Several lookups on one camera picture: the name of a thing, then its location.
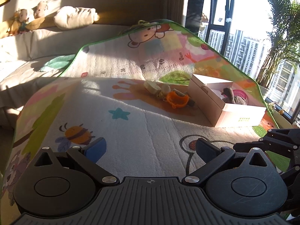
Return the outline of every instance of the curtain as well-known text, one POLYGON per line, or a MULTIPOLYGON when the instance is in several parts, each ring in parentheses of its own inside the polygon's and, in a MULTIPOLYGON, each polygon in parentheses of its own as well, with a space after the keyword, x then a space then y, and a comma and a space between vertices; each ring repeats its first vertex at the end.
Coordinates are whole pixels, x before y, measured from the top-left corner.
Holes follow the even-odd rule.
POLYGON ((182 23, 184 0, 164 0, 163 18, 182 23))

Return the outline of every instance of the sky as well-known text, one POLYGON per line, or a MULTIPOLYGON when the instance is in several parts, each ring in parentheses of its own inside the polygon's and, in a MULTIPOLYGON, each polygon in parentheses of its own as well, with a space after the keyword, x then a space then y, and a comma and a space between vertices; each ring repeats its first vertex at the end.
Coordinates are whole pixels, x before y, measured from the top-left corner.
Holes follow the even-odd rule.
MULTIPOLYGON (((215 24, 224 25, 226 0, 218 0, 215 24)), ((204 0, 203 13, 209 16, 210 0, 204 0)), ((269 19, 270 5, 267 0, 235 0, 230 33, 236 30, 245 31, 245 34, 263 40, 267 38, 266 31, 272 30, 269 19)))

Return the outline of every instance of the metal screw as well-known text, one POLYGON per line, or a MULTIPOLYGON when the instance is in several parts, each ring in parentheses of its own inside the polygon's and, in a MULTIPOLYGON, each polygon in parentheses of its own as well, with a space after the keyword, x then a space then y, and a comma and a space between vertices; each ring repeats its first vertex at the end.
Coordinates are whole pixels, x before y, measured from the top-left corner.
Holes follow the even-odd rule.
POLYGON ((112 184, 116 181, 117 181, 116 177, 113 177, 113 176, 106 176, 102 179, 102 182, 107 183, 107 184, 112 184))
POLYGON ((200 181, 200 179, 196 176, 187 176, 184 178, 184 180, 187 182, 187 183, 197 183, 200 181))

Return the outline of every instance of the pink box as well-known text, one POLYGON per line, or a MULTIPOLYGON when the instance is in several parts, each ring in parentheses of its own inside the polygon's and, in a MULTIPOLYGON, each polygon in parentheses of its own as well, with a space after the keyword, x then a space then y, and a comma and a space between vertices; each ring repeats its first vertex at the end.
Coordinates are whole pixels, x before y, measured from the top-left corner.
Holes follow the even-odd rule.
POLYGON ((212 126, 216 128, 257 126, 266 111, 263 103, 236 83, 224 79, 193 74, 187 92, 212 126), (222 92, 226 87, 231 87, 234 92, 246 95, 247 105, 225 103, 213 92, 213 90, 222 92))

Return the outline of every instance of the orange pumpkin bucket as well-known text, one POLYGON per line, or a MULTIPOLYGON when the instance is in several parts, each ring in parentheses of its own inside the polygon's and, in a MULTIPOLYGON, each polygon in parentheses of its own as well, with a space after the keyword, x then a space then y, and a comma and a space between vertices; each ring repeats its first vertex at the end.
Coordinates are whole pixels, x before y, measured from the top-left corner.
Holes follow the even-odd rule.
POLYGON ((188 103, 189 97, 185 95, 183 97, 176 94, 176 92, 171 91, 167 94, 167 102, 175 109, 185 107, 188 103))

